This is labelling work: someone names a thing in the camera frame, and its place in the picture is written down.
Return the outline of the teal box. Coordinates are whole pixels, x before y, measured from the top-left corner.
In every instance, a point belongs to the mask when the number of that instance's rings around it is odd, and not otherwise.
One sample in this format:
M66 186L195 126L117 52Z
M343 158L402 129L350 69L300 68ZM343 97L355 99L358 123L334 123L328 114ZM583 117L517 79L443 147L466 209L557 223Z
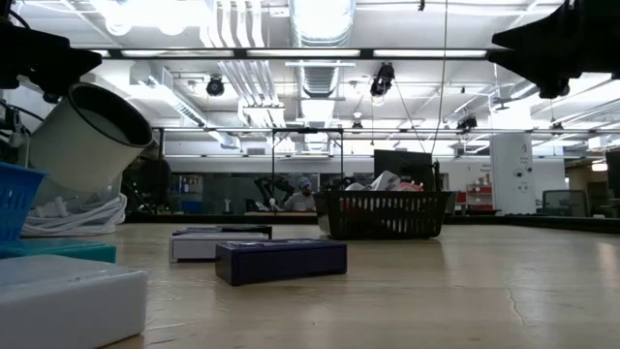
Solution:
M76 259L116 262L116 247L73 238L30 238L0 242L0 259L32 255L58 255Z

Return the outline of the navy box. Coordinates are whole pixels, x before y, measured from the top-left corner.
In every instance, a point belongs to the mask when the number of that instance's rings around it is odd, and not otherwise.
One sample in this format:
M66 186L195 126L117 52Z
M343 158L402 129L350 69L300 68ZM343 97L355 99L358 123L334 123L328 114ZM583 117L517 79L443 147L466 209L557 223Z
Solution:
M230 241L215 253L216 274L232 286L348 271L348 245L328 239Z
M181 236L188 234L217 234L222 233L218 227L186 227L172 233L173 236Z

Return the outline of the white box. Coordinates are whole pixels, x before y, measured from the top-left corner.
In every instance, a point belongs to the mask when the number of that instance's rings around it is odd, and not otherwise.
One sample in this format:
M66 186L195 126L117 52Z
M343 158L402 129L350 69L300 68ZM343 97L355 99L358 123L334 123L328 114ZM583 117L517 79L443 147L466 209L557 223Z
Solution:
M0 349L95 349L145 328L147 273L57 255L0 260Z
M270 240L271 234L241 232L182 233L172 235L169 241L171 262L188 260L215 260L216 246L229 241L254 242Z

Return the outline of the grey mesh office chair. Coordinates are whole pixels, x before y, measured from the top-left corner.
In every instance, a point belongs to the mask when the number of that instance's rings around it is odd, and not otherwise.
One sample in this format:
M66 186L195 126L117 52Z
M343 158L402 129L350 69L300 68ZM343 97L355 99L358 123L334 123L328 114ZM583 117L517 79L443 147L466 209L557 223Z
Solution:
M571 189L543 191L542 213L549 216L589 217L586 192Z

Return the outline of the white cylindrical cup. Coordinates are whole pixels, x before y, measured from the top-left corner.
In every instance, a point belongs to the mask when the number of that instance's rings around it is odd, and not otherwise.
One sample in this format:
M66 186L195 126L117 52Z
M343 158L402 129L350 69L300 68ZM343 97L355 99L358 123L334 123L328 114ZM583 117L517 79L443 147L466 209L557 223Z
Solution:
M125 99L78 82L32 134L28 164L61 187L96 192L152 141L148 121Z

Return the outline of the white round pillar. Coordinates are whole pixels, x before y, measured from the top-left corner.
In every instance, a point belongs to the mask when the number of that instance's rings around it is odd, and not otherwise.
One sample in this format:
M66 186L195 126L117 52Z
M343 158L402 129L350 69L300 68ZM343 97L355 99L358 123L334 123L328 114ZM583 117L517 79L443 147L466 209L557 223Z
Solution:
M490 148L494 207L500 215L535 213L531 135L495 135Z

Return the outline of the blue plastic basket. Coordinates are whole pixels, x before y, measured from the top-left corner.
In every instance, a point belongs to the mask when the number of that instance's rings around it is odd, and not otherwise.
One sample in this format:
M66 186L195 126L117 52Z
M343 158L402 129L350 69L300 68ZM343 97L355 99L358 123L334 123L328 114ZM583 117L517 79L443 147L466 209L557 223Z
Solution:
M0 242L19 239L46 173L0 162Z

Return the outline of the red storage shelf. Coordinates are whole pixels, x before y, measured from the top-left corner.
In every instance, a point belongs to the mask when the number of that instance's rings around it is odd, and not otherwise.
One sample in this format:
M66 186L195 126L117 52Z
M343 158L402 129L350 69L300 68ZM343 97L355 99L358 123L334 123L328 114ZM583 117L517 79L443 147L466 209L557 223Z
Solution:
M478 211L493 210L492 186L467 184L463 191L457 192L456 204L461 208Z

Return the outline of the black computer monitor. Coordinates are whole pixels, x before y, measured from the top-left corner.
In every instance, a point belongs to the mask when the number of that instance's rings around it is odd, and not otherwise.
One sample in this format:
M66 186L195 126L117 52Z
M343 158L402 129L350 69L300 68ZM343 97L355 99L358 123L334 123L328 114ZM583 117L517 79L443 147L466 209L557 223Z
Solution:
M376 149L373 157L375 176L388 171L402 180L422 183L424 190L437 189L435 165L429 153Z

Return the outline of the black plastic basket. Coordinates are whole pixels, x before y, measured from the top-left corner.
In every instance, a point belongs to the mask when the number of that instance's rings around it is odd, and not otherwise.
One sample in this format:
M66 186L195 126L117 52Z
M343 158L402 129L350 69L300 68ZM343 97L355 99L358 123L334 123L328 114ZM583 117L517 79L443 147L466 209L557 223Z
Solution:
M328 191L314 195L322 232L337 240L435 238L449 192Z

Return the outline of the person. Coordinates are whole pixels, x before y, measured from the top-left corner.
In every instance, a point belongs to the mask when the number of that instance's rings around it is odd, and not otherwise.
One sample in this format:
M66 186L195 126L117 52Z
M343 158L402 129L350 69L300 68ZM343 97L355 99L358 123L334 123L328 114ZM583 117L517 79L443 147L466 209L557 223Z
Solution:
M313 196L313 187L310 179L302 176L298 182L298 192L293 193L285 202L287 211L315 211L316 204Z

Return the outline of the black background rig frame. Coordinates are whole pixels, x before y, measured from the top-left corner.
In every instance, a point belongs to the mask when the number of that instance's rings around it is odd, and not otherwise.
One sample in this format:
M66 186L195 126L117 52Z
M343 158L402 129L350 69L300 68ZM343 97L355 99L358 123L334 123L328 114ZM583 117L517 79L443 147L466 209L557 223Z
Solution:
M287 211L285 202L298 192L302 176L310 179L313 194L321 189L322 175L344 177L344 130L327 127L287 127L271 131L271 190L284 197L274 204L274 210Z

